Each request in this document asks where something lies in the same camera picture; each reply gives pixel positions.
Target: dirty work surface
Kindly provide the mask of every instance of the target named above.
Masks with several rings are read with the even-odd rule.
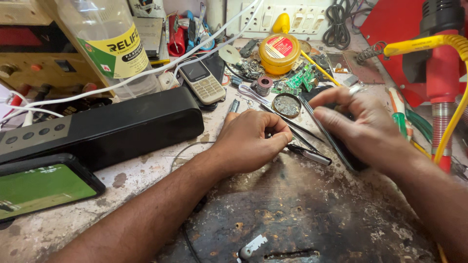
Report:
[[[283,151],[254,173],[223,180],[187,224],[199,258],[236,262],[236,252],[262,234],[268,242],[249,262],[438,259],[434,242],[393,182],[373,171],[353,175],[341,166],[336,159],[325,167]],[[157,262],[194,262],[180,231]]]

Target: phone keypad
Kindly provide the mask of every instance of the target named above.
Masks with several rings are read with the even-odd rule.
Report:
[[[208,98],[209,96],[215,96],[217,93],[223,91],[223,87],[221,87],[221,85],[214,77],[201,80],[200,82],[193,84],[193,87],[204,99]]]

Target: green circuit board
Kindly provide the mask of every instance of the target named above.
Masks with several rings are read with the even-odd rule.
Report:
[[[301,84],[304,84],[304,87],[306,88],[307,92],[310,92],[314,88],[314,86],[309,83],[312,83],[314,81],[314,78],[315,73],[312,70],[310,64],[308,64],[301,71],[299,71],[299,73],[297,73],[288,81],[286,81],[286,84],[291,89],[297,89],[300,87]]]
[[[280,81],[274,87],[271,88],[271,93],[279,94],[279,93],[290,93],[292,95],[299,95],[302,89],[299,86],[298,88],[290,88],[286,82]]]

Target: smartphone screen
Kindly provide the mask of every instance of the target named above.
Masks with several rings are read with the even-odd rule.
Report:
[[[65,164],[0,176],[0,221],[96,194]]]

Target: plastic bottle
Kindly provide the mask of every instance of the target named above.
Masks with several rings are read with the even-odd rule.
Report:
[[[109,85],[150,70],[148,57],[125,0],[56,0],[60,18]],[[160,91],[154,74],[114,89],[121,100]]]

